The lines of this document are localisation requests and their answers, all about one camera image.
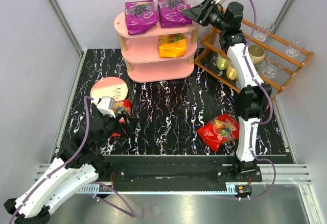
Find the purple candy bag front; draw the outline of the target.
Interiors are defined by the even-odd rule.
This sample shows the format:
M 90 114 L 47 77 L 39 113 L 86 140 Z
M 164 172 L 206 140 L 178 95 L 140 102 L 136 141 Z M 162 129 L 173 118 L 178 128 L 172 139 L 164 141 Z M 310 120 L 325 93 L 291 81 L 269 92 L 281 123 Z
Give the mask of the purple candy bag front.
M 174 28 L 192 24 L 183 11 L 191 6 L 188 0 L 158 0 L 157 8 L 162 28 Z

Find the purple candy bag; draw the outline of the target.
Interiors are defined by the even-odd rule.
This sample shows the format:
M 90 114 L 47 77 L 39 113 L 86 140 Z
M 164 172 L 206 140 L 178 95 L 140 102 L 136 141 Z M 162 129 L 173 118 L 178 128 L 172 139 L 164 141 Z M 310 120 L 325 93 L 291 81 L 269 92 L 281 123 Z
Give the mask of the purple candy bag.
M 158 22 L 154 0 L 125 3 L 125 23 L 129 35 L 144 34 Z
M 162 28 L 174 28 L 192 24 L 183 11 L 191 6 L 188 0 L 158 0 L 157 8 Z

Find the orange candy bag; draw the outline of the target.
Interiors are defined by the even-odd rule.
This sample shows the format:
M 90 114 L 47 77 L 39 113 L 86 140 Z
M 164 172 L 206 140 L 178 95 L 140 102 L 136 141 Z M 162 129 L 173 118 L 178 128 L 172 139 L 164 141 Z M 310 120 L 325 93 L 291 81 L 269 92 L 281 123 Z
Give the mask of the orange candy bag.
M 160 35 L 158 51 L 160 58 L 177 58 L 184 56 L 187 50 L 186 34 Z

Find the purple candy bag back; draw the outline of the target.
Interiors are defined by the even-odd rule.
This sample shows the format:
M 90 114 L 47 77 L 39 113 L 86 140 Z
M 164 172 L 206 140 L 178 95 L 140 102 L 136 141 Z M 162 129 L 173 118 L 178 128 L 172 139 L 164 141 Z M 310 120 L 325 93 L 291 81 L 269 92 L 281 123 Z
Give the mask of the purple candy bag back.
M 158 22 L 154 0 L 125 3 L 125 23 L 129 35 L 144 34 Z

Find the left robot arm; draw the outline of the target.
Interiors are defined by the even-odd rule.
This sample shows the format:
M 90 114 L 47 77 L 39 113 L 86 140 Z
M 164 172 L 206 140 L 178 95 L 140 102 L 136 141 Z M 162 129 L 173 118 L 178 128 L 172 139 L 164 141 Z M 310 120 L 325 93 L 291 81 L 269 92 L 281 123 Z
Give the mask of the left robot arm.
M 86 117 L 84 134 L 64 141 L 46 172 L 21 197 L 5 201 L 4 208 L 14 223 L 47 223 L 56 208 L 80 188 L 113 177 L 112 165 L 101 148 L 114 133 L 132 135 L 139 118 L 123 112 L 115 118 L 99 115 L 94 122 Z

